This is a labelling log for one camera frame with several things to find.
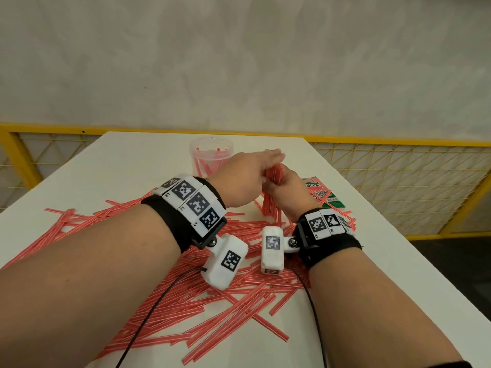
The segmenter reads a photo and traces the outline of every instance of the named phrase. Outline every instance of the wrist strap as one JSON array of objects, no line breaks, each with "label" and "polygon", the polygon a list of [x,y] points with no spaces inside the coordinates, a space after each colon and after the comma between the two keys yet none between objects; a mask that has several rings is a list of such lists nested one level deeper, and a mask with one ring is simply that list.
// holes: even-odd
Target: wrist strap
[{"label": "wrist strap", "polygon": [[308,268],[343,249],[361,249],[353,230],[334,209],[305,212],[298,219],[293,235],[301,241],[298,255]]},{"label": "wrist strap", "polygon": [[203,249],[225,226],[225,206],[217,190],[205,179],[178,175],[142,200],[169,227],[181,253],[191,244]]}]

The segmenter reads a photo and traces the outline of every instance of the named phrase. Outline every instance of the person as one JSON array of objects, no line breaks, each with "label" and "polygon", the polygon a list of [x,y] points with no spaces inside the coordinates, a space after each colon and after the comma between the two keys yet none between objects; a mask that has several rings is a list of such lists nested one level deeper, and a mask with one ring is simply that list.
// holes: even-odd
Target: person
[{"label": "person", "polygon": [[[316,207],[303,181],[283,164],[280,185],[263,177],[284,158],[279,149],[239,153],[208,182],[226,208],[248,204],[264,189],[296,222]],[[2,366],[84,367],[179,255],[163,219],[140,204],[1,271]],[[310,282],[334,367],[469,366],[362,250],[347,248],[326,257],[310,269]]]}]

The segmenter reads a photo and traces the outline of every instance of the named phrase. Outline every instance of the concrete wall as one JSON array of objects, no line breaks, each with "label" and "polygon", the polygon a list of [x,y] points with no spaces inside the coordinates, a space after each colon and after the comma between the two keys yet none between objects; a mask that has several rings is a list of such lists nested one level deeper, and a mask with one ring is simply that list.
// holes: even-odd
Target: concrete wall
[{"label": "concrete wall", "polygon": [[2,0],[0,119],[491,140],[491,0]]}]

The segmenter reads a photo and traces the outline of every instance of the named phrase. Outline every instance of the screw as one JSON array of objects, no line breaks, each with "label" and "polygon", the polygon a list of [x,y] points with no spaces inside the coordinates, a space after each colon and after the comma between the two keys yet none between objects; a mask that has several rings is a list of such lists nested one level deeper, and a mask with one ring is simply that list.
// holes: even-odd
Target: screw
[{"label": "screw", "polygon": [[213,248],[215,245],[217,245],[217,237],[215,236],[212,241],[208,243],[208,247]]},{"label": "screw", "polygon": [[291,247],[291,248],[296,248],[298,245],[297,245],[297,240],[295,238],[291,238],[290,240],[288,240],[288,245]]}]

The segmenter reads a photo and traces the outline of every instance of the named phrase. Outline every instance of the white table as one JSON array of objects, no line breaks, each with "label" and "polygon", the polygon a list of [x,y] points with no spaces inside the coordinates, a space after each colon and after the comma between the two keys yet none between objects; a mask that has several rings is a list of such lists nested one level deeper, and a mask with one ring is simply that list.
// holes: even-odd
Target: white table
[{"label": "white table", "polygon": [[[125,202],[182,172],[191,172],[188,153],[193,134],[118,133],[92,146],[0,214],[0,266],[27,247],[57,220],[44,208],[76,208],[91,214],[108,207],[106,199]],[[491,364],[491,323],[302,138],[227,136],[236,152],[281,148],[285,164],[304,178],[317,176],[357,218],[357,237],[365,253],[400,286],[449,337],[475,368]],[[165,334],[184,331],[230,305],[206,311]],[[262,316],[286,332],[285,343],[254,320],[248,321],[196,363],[196,367],[321,367],[322,357],[310,304],[297,292],[274,317]],[[185,343],[132,350],[125,366],[182,366]],[[114,367],[120,352],[91,363]]]}]

